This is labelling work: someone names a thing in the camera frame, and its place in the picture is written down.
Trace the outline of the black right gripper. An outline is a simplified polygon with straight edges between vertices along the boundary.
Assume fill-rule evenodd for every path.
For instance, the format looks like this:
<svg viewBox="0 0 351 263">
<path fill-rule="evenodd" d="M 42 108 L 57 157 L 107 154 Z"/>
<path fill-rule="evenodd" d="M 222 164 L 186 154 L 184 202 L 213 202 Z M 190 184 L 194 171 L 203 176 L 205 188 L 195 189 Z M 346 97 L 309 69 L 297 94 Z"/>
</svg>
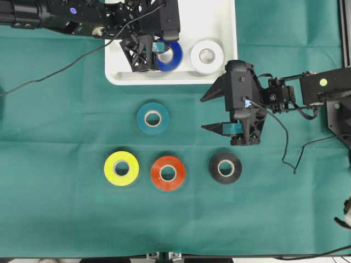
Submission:
<svg viewBox="0 0 351 263">
<path fill-rule="evenodd" d="M 259 98 L 253 100 L 243 97 L 244 102 L 249 100 L 255 102 L 256 104 L 259 104 L 262 101 L 263 88 L 257 76 L 256 80 L 259 88 Z M 200 101 L 206 102 L 225 96 L 224 81 L 225 74 L 221 75 L 215 80 L 215 82 L 211 85 L 209 90 L 205 92 Z M 231 136 L 230 143 L 233 146 L 248 146 L 257 144 L 258 140 L 253 139 L 250 133 L 252 130 L 254 130 L 254 120 L 258 111 L 259 109 L 254 106 L 245 106 L 244 108 L 228 111 L 230 114 L 231 123 L 221 122 L 207 124 L 202 125 L 201 128 L 222 136 Z"/>
</svg>

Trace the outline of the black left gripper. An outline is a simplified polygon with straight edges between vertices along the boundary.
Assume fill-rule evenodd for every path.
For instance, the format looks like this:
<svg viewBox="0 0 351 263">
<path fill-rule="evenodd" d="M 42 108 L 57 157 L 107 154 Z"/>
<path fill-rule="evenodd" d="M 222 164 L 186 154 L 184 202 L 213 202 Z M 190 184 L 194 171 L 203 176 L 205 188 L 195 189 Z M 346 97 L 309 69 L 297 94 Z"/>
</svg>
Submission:
<svg viewBox="0 0 351 263">
<path fill-rule="evenodd" d="M 158 71 L 157 55 L 169 50 L 161 35 L 161 22 L 156 16 L 143 18 L 122 30 L 120 46 L 133 72 Z"/>
</svg>

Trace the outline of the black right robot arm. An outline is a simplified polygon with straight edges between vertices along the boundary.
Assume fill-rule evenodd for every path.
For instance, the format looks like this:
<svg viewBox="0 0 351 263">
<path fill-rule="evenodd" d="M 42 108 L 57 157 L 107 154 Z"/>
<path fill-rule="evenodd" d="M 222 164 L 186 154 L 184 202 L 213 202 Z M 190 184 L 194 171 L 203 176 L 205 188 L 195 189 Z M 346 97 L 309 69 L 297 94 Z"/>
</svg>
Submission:
<svg viewBox="0 0 351 263">
<path fill-rule="evenodd" d="M 201 98 L 202 102 L 225 99 L 230 120 L 203 125 L 202 128 L 231 138 L 232 145 L 258 145 L 267 111 L 298 111 L 313 120 L 319 108 L 327 106 L 329 129 L 350 147 L 350 68 L 322 73 L 305 72 L 291 77 L 274 78 L 267 74 L 263 88 L 254 67 L 243 61 L 230 61 Z"/>
</svg>

